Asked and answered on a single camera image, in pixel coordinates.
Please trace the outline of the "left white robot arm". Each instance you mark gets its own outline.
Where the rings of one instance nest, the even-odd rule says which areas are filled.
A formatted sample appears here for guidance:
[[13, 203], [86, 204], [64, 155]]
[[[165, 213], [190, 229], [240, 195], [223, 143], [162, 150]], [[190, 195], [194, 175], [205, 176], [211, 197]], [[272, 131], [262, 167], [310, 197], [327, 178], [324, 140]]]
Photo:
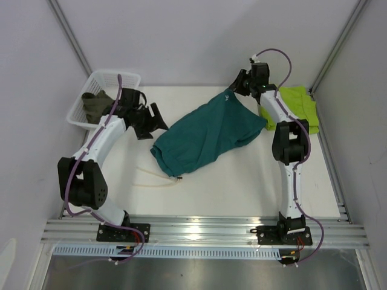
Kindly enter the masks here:
[[131, 235], [129, 214], [108, 197], [108, 185], [102, 166], [119, 138], [133, 128], [138, 140], [152, 138], [153, 131], [167, 130], [156, 103], [149, 106], [111, 106], [91, 139], [71, 157], [62, 157], [58, 164], [61, 198], [72, 217], [89, 213], [111, 227], [110, 235], [119, 242]]

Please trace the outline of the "teal green shorts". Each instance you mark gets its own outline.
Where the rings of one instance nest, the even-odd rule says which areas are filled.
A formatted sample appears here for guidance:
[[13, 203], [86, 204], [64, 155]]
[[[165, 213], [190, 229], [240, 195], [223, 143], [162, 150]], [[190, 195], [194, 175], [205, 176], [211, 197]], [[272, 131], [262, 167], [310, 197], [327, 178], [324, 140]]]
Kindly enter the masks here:
[[175, 122], [157, 138], [150, 152], [167, 176], [178, 177], [250, 144], [266, 124], [266, 119], [226, 89]]

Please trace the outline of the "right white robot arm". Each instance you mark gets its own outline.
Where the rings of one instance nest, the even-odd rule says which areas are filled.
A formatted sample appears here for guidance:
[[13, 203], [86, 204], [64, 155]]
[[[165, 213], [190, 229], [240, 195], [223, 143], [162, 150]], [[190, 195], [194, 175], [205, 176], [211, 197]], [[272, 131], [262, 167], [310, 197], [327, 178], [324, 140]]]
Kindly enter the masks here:
[[276, 122], [272, 154], [281, 172], [282, 205], [275, 226], [252, 229], [260, 245], [296, 245], [301, 237], [308, 239], [305, 213], [301, 209], [302, 163], [310, 155], [308, 121], [300, 120], [284, 103], [278, 88], [269, 83], [266, 63], [254, 63], [250, 70], [241, 69], [229, 88], [243, 96], [252, 96]]

